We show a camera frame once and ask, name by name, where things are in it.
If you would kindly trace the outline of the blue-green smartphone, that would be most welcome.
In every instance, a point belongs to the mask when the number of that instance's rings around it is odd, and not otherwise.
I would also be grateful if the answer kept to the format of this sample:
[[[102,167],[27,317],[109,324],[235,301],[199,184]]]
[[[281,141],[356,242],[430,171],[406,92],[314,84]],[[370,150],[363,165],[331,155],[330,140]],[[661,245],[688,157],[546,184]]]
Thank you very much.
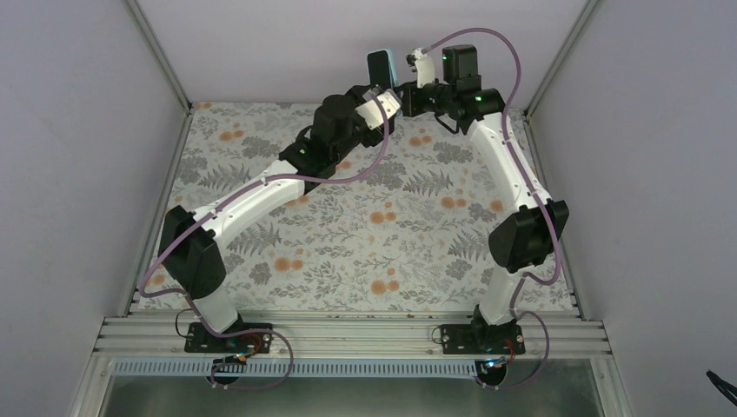
[[[388,50],[375,50],[367,54],[369,82],[383,90],[392,88],[393,74]]]

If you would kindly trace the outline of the light blue phone case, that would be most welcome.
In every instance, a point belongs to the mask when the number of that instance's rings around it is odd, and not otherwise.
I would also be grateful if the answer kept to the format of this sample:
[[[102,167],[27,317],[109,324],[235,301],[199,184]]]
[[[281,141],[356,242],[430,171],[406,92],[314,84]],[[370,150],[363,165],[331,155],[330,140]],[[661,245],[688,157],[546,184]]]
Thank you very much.
[[[393,51],[390,49],[384,49],[383,51],[385,53],[386,60],[387,60],[388,83],[389,83],[389,86],[392,89],[394,89],[399,85],[399,76],[397,74],[394,54],[393,54]]]

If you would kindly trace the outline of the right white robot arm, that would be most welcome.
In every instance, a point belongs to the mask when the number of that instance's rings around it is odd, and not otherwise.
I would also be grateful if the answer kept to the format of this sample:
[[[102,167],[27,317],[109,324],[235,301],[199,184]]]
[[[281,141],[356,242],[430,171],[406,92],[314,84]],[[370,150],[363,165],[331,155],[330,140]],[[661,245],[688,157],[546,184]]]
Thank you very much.
[[[499,193],[503,220],[488,238],[495,262],[493,275],[466,332],[477,351],[491,354],[504,341],[517,337],[515,302],[524,283],[531,280],[551,286],[560,278],[560,264],[548,278],[538,275],[536,269],[550,255],[560,257],[559,239],[568,220],[568,206],[551,198],[525,160],[512,137],[499,91],[481,86],[474,46],[443,49],[441,80],[435,76],[427,49],[414,50],[407,61],[416,80],[400,87],[404,115],[449,116],[456,123],[452,133],[462,133],[475,146]]]

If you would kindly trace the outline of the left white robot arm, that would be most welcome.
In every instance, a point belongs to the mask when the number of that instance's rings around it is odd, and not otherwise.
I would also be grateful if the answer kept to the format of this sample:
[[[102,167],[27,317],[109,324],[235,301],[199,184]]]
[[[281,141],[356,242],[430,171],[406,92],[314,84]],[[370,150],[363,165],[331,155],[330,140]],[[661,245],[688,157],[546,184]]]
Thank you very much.
[[[399,96],[377,86],[328,96],[313,122],[241,188],[193,211],[176,206],[166,214],[156,263],[178,282],[216,349],[231,351],[242,339],[240,315],[222,286],[223,250],[283,204],[334,184],[337,165],[357,146],[379,146],[382,159],[400,109]]]

